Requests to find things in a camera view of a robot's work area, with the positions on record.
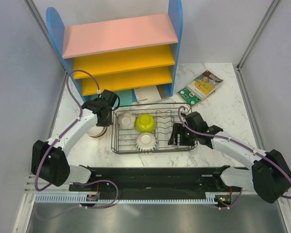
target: paper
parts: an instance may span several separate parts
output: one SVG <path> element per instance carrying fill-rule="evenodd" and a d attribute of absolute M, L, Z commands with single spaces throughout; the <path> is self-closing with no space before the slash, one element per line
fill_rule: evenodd
<path fill-rule="evenodd" d="M 160 93 L 156 86 L 135 88 L 136 99 L 140 104 L 161 101 Z"/>

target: book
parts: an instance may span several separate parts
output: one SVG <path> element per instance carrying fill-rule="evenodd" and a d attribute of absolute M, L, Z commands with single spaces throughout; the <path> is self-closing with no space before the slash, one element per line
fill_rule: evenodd
<path fill-rule="evenodd" d="M 201 101 L 211 95 L 216 89 L 223 84 L 223 80 L 219 79 L 210 71 L 204 73 L 190 82 L 186 88 L 197 96 Z"/>
<path fill-rule="evenodd" d="M 138 103 L 156 103 L 168 98 L 164 85 L 139 87 L 134 89 Z"/>

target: shelf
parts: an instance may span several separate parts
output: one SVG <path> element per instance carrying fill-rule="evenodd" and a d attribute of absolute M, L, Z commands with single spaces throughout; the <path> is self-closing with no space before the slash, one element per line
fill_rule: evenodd
<path fill-rule="evenodd" d="M 169 45 L 159 45 L 133 50 L 108 52 L 74 59 L 74 69 L 83 69 L 94 76 L 133 71 L 175 64 Z M 88 78 L 76 72 L 74 79 Z"/>
<path fill-rule="evenodd" d="M 142 69 L 130 72 L 108 74 L 96 77 L 101 91 L 108 89 L 110 91 L 120 91 L 142 86 L 160 85 L 172 83 L 172 77 L 169 67 L 157 67 L 151 69 Z M 82 80 L 82 94 L 84 96 L 97 93 L 96 83 L 91 78 Z"/>
<path fill-rule="evenodd" d="M 65 27 L 63 58 L 177 43 L 168 14 Z"/>

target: blue shelf side panel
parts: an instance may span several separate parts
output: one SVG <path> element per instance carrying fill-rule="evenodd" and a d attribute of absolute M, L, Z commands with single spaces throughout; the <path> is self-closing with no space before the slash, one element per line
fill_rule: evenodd
<path fill-rule="evenodd" d="M 64 59 L 63 58 L 63 47 L 64 47 L 64 35 L 65 35 L 65 25 L 54 7 L 47 8 L 47 28 L 48 33 L 53 44 L 53 47 L 61 60 L 65 70 L 71 72 L 73 70 L 73 58 Z M 84 97 L 82 95 L 82 80 L 75 80 L 73 77 L 70 77 L 79 94 L 81 95 L 83 101 L 90 99 L 89 96 Z"/>
<path fill-rule="evenodd" d="M 165 89 L 166 89 L 167 94 L 169 96 L 172 96 L 174 92 L 174 86 L 175 86 L 175 80 L 176 80 L 177 64 L 178 64 L 182 29 L 183 29 L 183 12 L 182 12 L 181 0 L 169 0 L 168 15 L 171 20 L 171 23 L 173 24 L 175 33 L 178 37 L 178 43 L 170 45 L 171 52 L 175 58 L 175 65 L 170 66 L 170 73 L 172 74 L 173 82 L 169 84 L 165 84 Z"/>
<path fill-rule="evenodd" d="M 131 90 L 131 95 L 132 95 L 132 102 L 137 102 L 137 98 L 136 98 L 134 89 Z"/>

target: pink shelf board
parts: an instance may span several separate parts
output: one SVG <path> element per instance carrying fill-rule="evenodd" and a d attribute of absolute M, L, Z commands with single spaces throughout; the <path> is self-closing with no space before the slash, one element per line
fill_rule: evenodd
<path fill-rule="evenodd" d="M 177 43 L 168 14 L 65 27 L 63 58 Z"/>

